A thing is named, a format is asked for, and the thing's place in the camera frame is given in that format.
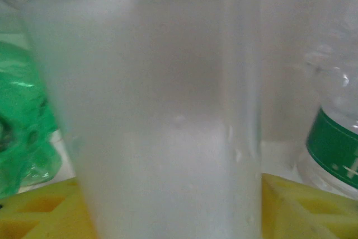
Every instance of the clear plastic bottle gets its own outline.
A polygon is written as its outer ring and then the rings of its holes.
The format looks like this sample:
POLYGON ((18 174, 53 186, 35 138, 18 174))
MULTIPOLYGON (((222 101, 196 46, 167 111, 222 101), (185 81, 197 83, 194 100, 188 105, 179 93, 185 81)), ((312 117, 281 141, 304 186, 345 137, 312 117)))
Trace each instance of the clear plastic bottle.
POLYGON ((321 108, 297 161, 304 182, 358 199, 358 0, 322 0, 305 51, 321 108))
POLYGON ((30 0, 103 239, 257 239, 258 0, 30 0))

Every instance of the bottle label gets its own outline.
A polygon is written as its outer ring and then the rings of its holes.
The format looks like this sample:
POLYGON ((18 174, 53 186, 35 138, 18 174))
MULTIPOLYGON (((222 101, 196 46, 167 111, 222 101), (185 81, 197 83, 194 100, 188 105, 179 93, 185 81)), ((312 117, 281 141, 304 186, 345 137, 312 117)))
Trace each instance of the bottle label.
POLYGON ((358 189, 358 134, 337 124, 319 109, 306 146, 323 169, 358 189))

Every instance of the green bottle label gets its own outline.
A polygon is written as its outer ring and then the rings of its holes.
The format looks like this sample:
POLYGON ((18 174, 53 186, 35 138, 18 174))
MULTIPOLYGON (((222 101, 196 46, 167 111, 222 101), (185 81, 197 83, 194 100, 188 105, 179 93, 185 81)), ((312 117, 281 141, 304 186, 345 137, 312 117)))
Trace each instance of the green bottle label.
POLYGON ((358 134, 340 126, 319 109, 306 146, 323 169, 358 189, 358 134))

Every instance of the green plastic bottle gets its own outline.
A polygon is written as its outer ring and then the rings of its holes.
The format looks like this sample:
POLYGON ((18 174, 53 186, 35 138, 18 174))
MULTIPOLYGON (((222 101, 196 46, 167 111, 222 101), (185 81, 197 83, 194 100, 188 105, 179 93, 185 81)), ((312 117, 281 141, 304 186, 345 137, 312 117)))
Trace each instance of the green plastic bottle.
POLYGON ((57 129, 29 51, 0 42, 0 198, 52 179, 61 167, 57 129))

